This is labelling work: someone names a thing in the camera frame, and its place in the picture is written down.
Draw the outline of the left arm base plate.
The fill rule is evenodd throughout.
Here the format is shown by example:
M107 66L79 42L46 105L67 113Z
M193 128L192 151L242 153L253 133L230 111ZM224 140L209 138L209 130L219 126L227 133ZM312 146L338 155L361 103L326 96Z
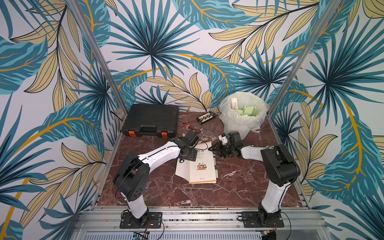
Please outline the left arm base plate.
M160 229L162 217L162 212L147 212L137 219L126 211L121 214L120 229Z

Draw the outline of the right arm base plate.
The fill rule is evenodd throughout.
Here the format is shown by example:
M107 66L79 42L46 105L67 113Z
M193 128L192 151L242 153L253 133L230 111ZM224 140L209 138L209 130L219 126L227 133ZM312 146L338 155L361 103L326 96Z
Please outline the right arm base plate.
M281 212L273 214L264 212L242 212L240 215L245 228L283 228L284 222Z

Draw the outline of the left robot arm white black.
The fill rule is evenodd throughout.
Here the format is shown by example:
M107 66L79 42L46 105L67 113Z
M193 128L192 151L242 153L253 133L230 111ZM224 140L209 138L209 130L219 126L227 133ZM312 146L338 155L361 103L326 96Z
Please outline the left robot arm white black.
M151 152L138 156L127 155L113 178L113 183L117 192L126 201L129 213L135 221L144 222L148 218L149 210L143 193L151 172L174 159L194 162L198 154L198 150L195 149L198 140L198 135L194 131L189 131L184 137L172 138Z

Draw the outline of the Chinese picture book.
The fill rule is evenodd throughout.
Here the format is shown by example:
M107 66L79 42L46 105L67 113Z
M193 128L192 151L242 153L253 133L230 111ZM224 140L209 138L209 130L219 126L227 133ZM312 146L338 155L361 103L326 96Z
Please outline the Chinese picture book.
M195 162L178 162L176 166L176 176L189 182L189 184L212 184L217 182L218 172L216 170L216 160L214 154L208 150L212 146L209 141L206 144L197 145L198 154Z

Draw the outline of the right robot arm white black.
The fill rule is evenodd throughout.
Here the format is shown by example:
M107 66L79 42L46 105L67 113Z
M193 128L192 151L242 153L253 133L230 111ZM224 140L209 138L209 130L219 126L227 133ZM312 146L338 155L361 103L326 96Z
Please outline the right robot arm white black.
M244 160L262 161L269 178L269 185L259 204L257 219L263 224L267 221L277 221L280 218L284 196L301 174L298 164L285 145L245 146L240 133L230 132L228 135L220 135L219 141L208 150L221 158L237 157Z

